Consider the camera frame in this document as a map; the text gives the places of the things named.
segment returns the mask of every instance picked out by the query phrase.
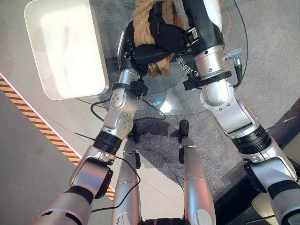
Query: white box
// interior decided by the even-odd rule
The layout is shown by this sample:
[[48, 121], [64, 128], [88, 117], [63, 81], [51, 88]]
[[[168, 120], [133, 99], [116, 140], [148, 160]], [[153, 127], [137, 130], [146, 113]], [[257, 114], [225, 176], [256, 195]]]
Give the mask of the white box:
[[45, 94], [53, 100], [97, 95], [109, 81], [88, 0], [34, 0], [24, 10]]

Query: yellow black warning stripe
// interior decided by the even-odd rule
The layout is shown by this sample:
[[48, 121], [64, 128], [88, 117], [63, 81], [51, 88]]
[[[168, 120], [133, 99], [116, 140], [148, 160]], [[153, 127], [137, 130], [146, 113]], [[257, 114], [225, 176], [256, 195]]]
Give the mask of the yellow black warning stripe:
[[[80, 161], [79, 154], [51, 127], [34, 108], [26, 102], [11, 84], [0, 75], [0, 90], [15, 104], [15, 106], [52, 142], [62, 154], [64, 154], [74, 165]], [[109, 187], [106, 194], [110, 200], [114, 199], [114, 190]]]

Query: silver robot arm segment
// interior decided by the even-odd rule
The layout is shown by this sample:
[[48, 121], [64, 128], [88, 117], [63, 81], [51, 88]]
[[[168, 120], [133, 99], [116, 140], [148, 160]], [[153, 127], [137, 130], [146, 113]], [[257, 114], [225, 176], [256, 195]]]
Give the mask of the silver robot arm segment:
[[[209, 57], [210, 50], [207, 51], [206, 57]], [[201, 58], [201, 54], [195, 57], [199, 71], [211, 67], [210, 60]], [[223, 59], [217, 60], [216, 57], [213, 60], [223, 62]], [[224, 71], [222, 66], [218, 68], [220, 70], [212, 71], [202, 79]], [[271, 205], [279, 224], [284, 224], [299, 213], [300, 186], [296, 182], [294, 167], [252, 112], [235, 99], [233, 85], [222, 79], [202, 86], [200, 100], [214, 114], [225, 135], [238, 148], [246, 161], [245, 170], [250, 181], [260, 191], [270, 194]]]
[[141, 82], [141, 76], [145, 75], [145, 70], [124, 54], [127, 48], [134, 47], [128, 45], [133, 42], [130, 25], [125, 31], [120, 50], [120, 79], [113, 87], [109, 111], [100, 133], [75, 168], [70, 189], [53, 200], [33, 225], [87, 225], [93, 199], [101, 198], [108, 189], [113, 175], [108, 166], [114, 163], [115, 153], [131, 131], [138, 108], [139, 99], [130, 85], [132, 82]]

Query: glass surface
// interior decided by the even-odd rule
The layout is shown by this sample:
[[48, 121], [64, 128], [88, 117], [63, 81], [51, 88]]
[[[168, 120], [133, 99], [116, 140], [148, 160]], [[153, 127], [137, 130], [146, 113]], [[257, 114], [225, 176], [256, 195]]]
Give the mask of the glass surface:
[[[90, 2], [95, 10], [110, 81], [110, 89], [105, 94], [80, 98], [92, 104], [109, 98], [112, 93], [111, 86], [119, 80], [120, 72], [117, 62], [118, 44], [121, 32], [133, 18], [135, 1], [118, 0], [103, 2], [103, 4], [98, 0], [91, 0]], [[174, 2], [186, 27], [188, 27], [182, 2], [179, 0]], [[247, 43], [241, 16], [233, 0], [220, 0], [219, 2], [225, 46], [227, 50], [238, 47], [242, 49], [240, 59], [244, 72]], [[111, 27], [108, 26], [108, 24], [111, 24], [110, 21], [115, 21]], [[228, 81], [235, 84], [237, 79], [233, 62], [230, 60], [227, 63], [232, 72], [232, 77], [228, 78]], [[159, 108], [166, 115], [191, 115], [205, 111], [206, 109], [200, 102], [200, 90], [184, 90], [183, 82], [188, 79], [186, 74], [189, 69], [195, 70], [195, 63], [190, 50], [184, 56], [175, 55], [170, 64], [170, 76], [151, 78], [147, 75], [144, 77], [144, 83], [148, 86], [148, 94], [144, 99]], [[140, 102], [137, 114], [159, 115], [155, 109], [142, 101]]]

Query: brown fur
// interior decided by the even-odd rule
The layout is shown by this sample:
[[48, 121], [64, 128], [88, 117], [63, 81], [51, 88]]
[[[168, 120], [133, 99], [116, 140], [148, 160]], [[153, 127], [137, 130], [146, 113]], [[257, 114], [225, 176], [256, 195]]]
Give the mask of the brown fur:
[[[180, 16], [177, 14], [175, 5], [172, 0], [136, 0], [135, 2], [135, 14], [133, 25], [135, 28], [134, 39], [135, 45], [142, 44], [154, 44], [154, 39], [151, 36], [149, 29], [149, 12], [153, 5], [158, 2], [163, 2], [163, 18], [166, 23], [174, 24], [184, 28], [184, 23]], [[170, 73], [170, 60], [173, 58], [173, 54], [164, 58], [156, 63], [148, 65], [149, 76], [155, 77], [158, 75], [169, 75]]]

